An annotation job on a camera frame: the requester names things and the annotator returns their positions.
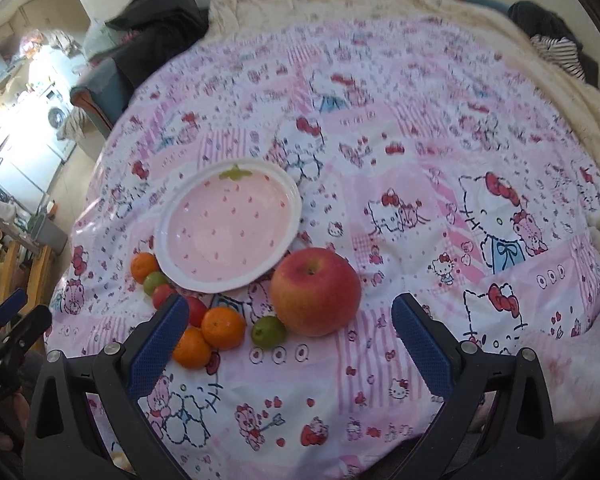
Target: pink patterned fabric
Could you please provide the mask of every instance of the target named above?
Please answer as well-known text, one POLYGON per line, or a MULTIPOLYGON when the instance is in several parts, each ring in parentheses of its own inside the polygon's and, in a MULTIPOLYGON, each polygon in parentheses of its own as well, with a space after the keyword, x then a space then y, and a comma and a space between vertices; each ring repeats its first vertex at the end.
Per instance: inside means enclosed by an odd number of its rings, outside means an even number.
MULTIPOLYGON (((206 370, 167 366, 140 405, 195 478, 351 478, 425 431, 441 399, 391 325, 402 292, 499 353, 533 330, 578 336, 600 311, 584 219, 600 208, 600 174, 554 106, 454 25, 346 21, 197 46, 139 89, 75 225, 47 347, 92 354, 148 319, 133 254, 153 249, 185 175, 244 156, 295 178, 292 250, 348 258, 363 299, 333 335, 273 350, 247 338, 206 370)), ((272 313, 269 280, 202 299, 250 327, 272 313)))

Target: washing machine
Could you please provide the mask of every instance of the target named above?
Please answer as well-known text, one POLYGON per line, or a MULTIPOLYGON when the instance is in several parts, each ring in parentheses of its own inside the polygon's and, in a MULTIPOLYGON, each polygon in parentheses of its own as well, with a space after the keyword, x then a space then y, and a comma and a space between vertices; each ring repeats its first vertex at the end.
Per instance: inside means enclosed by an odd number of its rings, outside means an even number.
POLYGON ((73 105, 64 99, 55 85, 51 85, 41 92, 40 100, 43 102, 42 123, 44 124, 46 143, 56 155, 62 158, 63 162, 66 162, 75 148, 75 141, 58 140, 58 130, 69 115, 73 105))

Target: plate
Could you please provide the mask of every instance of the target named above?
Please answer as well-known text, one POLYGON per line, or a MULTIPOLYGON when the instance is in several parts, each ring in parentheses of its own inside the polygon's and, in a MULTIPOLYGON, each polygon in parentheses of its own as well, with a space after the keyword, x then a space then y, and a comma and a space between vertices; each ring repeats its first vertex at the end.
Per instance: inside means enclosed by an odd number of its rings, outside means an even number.
POLYGON ((186 178, 156 229, 155 255, 177 285, 204 293, 248 285, 280 261, 302 202, 279 166, 245 158, 186 178))

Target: white plate rim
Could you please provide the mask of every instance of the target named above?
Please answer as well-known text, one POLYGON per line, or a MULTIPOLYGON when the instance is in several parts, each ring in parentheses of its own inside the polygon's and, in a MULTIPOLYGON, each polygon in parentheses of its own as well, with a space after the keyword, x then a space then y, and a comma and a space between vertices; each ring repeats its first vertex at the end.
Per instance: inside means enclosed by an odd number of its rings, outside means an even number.
POLYGON ((269 269, 272 269, 276 263, 278 263, 285 255, 286 250, 291 245, 292 241, 298 234, 300 227, 300 216, 302 213, 302 200, 300 198, 300 192, 295 181, 286 174, 277 164, 267 162, 260 158, 235 158, 232 160, 224 160, 222 162, 216 162, 215 164, 205 168, 202 171, 195 173, 183 180, 183 182, 171 193, 168 205, 163 215, 160 216, 158 225, 155 228, 155 256, 158 259, 158 264, 167 277, 177 285, 186 288, 187 290, 193 290, 195 292, 202 292, 203 294, 217 294, 218 292, 225 292, 228 290, 234 290, 245 285, 249 285, 253 280, 259 278, 269 269), (167 229, 171 216, 174 214, 177 205, 186 193, 188 193, 193 187, 198 186, 205 180, 222 173, 223 171, 230 170, 235 164, 237 164, 242 170, 258 171, 266 174, 277 181, 282 186, 283 190, 290 201, 290 220, 289 225, 286 228, 285 234, 280 243, 274 248, 269 258, 262 262, 255 269, 247 272, 232 280, 222 282, 200 282, 187 276, 182 272, 178 266, 174 263, 169 255, 167 248, 167 229))

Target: tangerine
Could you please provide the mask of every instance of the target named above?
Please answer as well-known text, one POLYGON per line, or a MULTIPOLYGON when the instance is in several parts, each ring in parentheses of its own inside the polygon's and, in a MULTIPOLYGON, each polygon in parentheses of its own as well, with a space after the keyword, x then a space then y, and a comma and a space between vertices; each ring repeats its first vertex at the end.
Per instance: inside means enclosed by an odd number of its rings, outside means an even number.
POLYGON ((211 347, 199 328, 187 328, 173 349, 173 359, 183 368, 204 368, 211 359, 211 347))
POLYGON ((131 275, 138 283, 144 283, 149 274, 158 270, 158 259, 151 253, 138 253, 131 260, 131 275))
POLYGON ((200 326, 206 342, 220 350, 239 346, 244 340, 246 327, 244 318, 230 306, 210 308, 200 326))

